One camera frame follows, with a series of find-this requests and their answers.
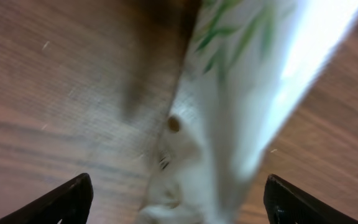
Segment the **white tube with gold cap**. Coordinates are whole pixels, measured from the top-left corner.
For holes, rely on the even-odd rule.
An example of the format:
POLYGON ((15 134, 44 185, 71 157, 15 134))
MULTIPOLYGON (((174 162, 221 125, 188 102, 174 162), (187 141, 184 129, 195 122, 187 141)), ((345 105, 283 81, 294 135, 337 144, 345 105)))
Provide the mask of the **white tube with gold cap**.
POLYGON ((203 1, 136 223, 233 223, 358 0, 203 1))

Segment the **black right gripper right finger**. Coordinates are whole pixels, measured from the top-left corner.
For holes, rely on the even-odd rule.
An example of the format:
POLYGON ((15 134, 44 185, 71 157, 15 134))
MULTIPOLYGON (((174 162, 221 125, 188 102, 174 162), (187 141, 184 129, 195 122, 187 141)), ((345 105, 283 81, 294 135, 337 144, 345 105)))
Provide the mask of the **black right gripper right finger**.
POLYGON ((358 224, 275 174, 267 177, 264 205, 270 224, 358 224))

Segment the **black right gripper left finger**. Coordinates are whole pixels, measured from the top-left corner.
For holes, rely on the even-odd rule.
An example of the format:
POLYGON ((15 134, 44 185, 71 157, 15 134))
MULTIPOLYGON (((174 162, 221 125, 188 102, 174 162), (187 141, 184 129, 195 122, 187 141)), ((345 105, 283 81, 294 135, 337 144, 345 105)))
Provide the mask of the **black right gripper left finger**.
POLYGON ((91 178, 82 173, 0 218, 0 224, 86 224, 92 201, 91 178))

